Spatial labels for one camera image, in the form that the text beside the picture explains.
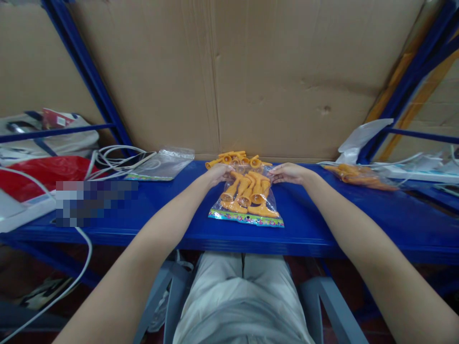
cardboard wall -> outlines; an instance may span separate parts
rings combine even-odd
[[[0,3],[0,117],[52,108],[104,120],[46,11]],[[114,140],[103,131],[104,143]]]
[[[335,158],[365,120],[422,3],[215,2],[222,150]]]
[[[134,145],[219,152],[211,15],[204,1],[82,1],[70,9]]]
[[[422,0],[71,4],[134,144],[207,159],[333,159],[363,123]]]

white cable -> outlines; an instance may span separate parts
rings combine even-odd
[[[108,158],[108,155],[118,149],[130,149],[134,151],[138,151],[139,153],[146,153],[145,150],[133,147],[133,146],[125,146],[125,145],[114,145],[114,146],[107,146],[103,147],[99,150],[95,150],[92,152],[91,156],[91,162],[89,164],[89,167],[86,172],[85,180],[86,181],[103,181],[106,179],[111,179],[111,178],[116,178],[116,177],[121,177],[126,174],[131,173],[137,166],[140,166],[143,164],[145,161],[149,160],[152,158],[154,155],[156,155],[156,152],[150,154],[149,156],[145,157],[144,159],[136,162],[133,165],[130,166],[122,166],[129,160],[135,158],[135,156],[128,157],[126,159],[120,159],[120,158]],[[159,160],[154,160],[156,162],[156,165],[153,167],[149,167],[148,170],[154,170],[157,169],[159,166],[161,166],[161,162]],[[92,172],[92,169],[94,168],[95,163],[99,163],[100,165],[108,166],[105,169]],[[114,170],[116,173],[111,174],[107,177],[99,177],[100,175],[104,174],[107,171]]]
[[[413,155],[412,157],[409,157],[407,159],[400,160],[400,161],[397,161],[397,162],[389,162],[389,163],[382,162],[382,163],[373,163],[373,164],[369,164],[369,165],[357,165],[357,166],[381,167],[381,166],[397,165],[397,164],[400,164],[400,163],[404,163],[404,162],[408,162],[408,161],[411,161],[413,159],[416,159],[417,157],[421,156],[422,154],[424,154],[424,153],[423,152],[419,152],[419,153]],[[317,164],[318,165],[339,165],[340,162],[322,161],[322,162],[318,162]]]
[[[408,175],[408,177],[406,179],[404,179],[402,182],[398,183],[396,186],[399,187],[400,185],[403,185],[405,184],[405,182],[409,181],[411,179],[412,176],[414,176],[414,174],[416,173],[416,168],[417,166],[414,166],[413,167],[413,170],[411,171],[411,173]]]
[[[458,161],[456,160],[456,158],[454,157],[454,146],[451,145],[450,148],[451,148],[451,160],[454,162],[454,164],[455,164],[456,166],[459,166],[459,162],[458,162]]]
[[[33,178],[32,176],[28,175],[27,173],[24,173],[24,172],[21,172],[21,171],[17,171],[17,170],[12,170],[12,169],[9,169],[9,168],[6,168],[6,167],[1,167],[0,166],[0,170],[4,170],[4,171],[9,171],[9,172],[13,172],[13,173],[17,173],[17,174],[20,174],[21,176],[24,176],[26,178],[29,178],[31,181],[33,181],[34,183],[36,183],[44,192],[45,194],[47,194],[49,197],[51,197],[54,201],[56,201],[56,199],[53,197],[53,195],[51,195],[51,193],[48,191],[48,189],[40,182],[38,181],[37,179]],[[88,251],[87,251],[87,258],[86,258],[86,262],[83,266],[83,269],[81,270],[80,274],[78,275],[78,277],[73,281],[72,284],[70,284],[70,286],[62,293],[60,294],[56,299],[54,299],[49,305],[47,305],[45,308],[43,308],[41,311],[39,311],[34,317],[32,317],[28,322],[26,322],[24,325],[22,325],[20,328],[18,328],[16,331],[14,331],[12,334],[10,334],[8,337],[6,337],[5,339],[3,339],[0,344],[5,344],[7,341],[9,341],[12,337],[14,337],[15,335],[17,335],[20,331],[22,331],[24,328],[26,328],[27,326],[29,326],[31,323],[33,323],[38,317],[40,317],[43,313],[45,313],[48,309],[50,309],[52,306],[54,306],[54,304],[56,302],[58,302],[60,299],[62,299],[64,296],[66,296],[68,294],[69,291],[71,291],[73,289],[74,286],[76,286],[77,283],[80,282],[80,279],[81,277],[84,275],[84,273],[86,272],[86,269],[87,269],[87,266],[89,265],[89,262],[91,261],[91,256],[92,256],[92,243],[91,243],[91,240],[89,239],[89,237],[86,235],[85,232],[83,232],[83,230],[80,228],[80,227],[75,227],[75,229],[77,230],[77,232],[84,238],[84,240],[86,241],[87,243],[87,247],[88,247]]]

hand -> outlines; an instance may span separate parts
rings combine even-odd
[[[274,167],[268,172],[273,175],[273,183],[293,183],[303,185],[308,176],[313,176],[316,173],[302,166],[286,162],[282,165]]]
[[[232,180],[230,177],[230,172],[234,169],[227,165],[218,163],[212,166],[210,170],[203,174],[203,177],[207,179],[209,188],[213,188],[220,182],[226,182]]]

red plastic bag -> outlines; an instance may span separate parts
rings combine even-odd
[[[56,189],[56,182],[82,181],[90,160],[78,156],[57,156],[31,159],[9,166],[39,180],[48,190]],[[0,188],[19,202],[43,194],[43,190],[30,179],[16,173],[0,170]]]

gray chair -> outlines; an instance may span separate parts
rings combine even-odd
[[[172,261],[166,261],[163,264],[148,298],[134,344],[139,344],[142,340],[169,283],[171,286],[164,324],[164,344],[172,343],[175,328],[180,320],[192,281],[192,274],[179,264]],[[323,344],[324,342],[321,300],[340,344],[368,344],[332,278],[315,277],[310,279],[299,286],[298,295],[305,312],[307,328],[316,344]]]

